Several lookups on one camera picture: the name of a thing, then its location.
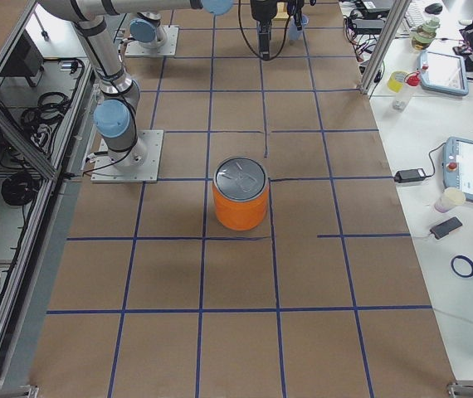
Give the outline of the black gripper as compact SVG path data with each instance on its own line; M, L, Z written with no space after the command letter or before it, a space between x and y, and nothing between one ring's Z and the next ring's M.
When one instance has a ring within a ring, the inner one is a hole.
M271 58L271 25L277 14L276 0L251 0L251 15L259 23L258 44L261 59ZM296 31L303 28L302 9L297 8L294 13L294 25Z

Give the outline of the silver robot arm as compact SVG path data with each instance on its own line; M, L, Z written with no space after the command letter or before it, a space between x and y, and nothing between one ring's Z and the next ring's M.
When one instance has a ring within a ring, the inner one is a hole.
M147 162L148 148L139 137L135 121L140 88L119 58L105 16L176 9L202 9L218 16L228 12L232 4L232 1L40 2L51 15L72 23L100 78L99 87L105 99L95 108L94 122L107 145L110 166L121 176L141 170Z

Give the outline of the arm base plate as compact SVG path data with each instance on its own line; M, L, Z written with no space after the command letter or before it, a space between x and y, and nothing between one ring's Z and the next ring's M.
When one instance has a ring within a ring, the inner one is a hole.
M96 171L91 173L93 183L156 182L163 147L163 130L138 131L138 139L129 155L114 153L99 156L95 160Z
M124 50L126 57L164 57L175 56L178 43L178 25L163 25L166 39L162 43L152 45L141 41L130 41Z

